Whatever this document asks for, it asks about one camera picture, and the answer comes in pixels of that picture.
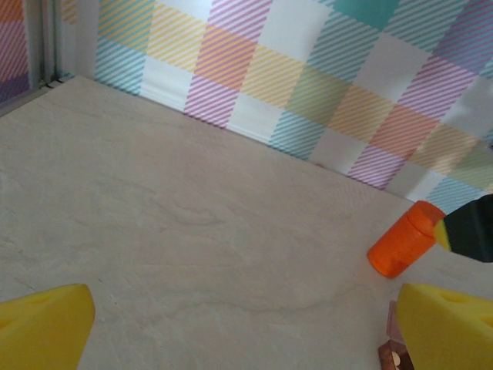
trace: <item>teal striped square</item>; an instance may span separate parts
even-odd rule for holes
[[[301,160],[308,160],[326,127],[283,112],[274,130],[269,146]]]

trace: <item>checkered wall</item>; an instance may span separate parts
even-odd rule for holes
[[[22,0],[0,2],[0,104],[30,89]]]
[[[493,190],[489,0],[62,1],[66,72],[445,212]]]

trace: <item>white square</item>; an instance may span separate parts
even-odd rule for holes
[[[157,0],[157,2],[203,21],[209,18],[213,4],[213,0]]]
[[[493,81],[478,76],[441,121],[473,136],[483,137],[493,129],[492,106]]]
[[[259,44],[306,62],[331,11],[314,0],[274,0]]]
[[[327,127],[309,161],[347,175],[366,143]]]
[[[397,102],[430,53],[382,33],[354,83]]]
[[[227,129],[268,143],[283,110],[240,93]]]
[[[192,76],[184,69],[147,56],[140,95],[182,112]]]
[[[445,178],[445,175],[427,170],[416,163],[406,162],[385,191],[409,200],[423,200]]]

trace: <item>yellow striped square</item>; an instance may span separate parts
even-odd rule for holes
[[[259,45],[246,72],[241,92],[284,108],[303,67],[302,62]]]
[[[352,85],[337,107],[328,126],[368,143],[385,121],[395,103]]]
[[[156,4],[147,55],[193,72],[207,24]]]
[[[431,131],[410,160],[429,170],[448,175],[477,142],[477,137],[440,124]]]
[[[342,79],[311,66],[304,66],[286,110],[326,126],[349,86],[350,83]]]

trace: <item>pink striped square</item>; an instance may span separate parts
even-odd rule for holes
[[[0,82],[26,74],[28,68],[24,22],[0,23]]]
[[[404,158],[368,145],[350,169],[348,176],[383,190],[405,163]]]
[[[441,119],[475,80],[473,72],[432,55],[398,103],[433,119]]]
[[[240,93],[235,89],[195,75],[186,100],[185,114],[224,128],[231,117],[238,94]]]
[[[214,0],[207,22],[251,41],[262,32],[273,0]]]

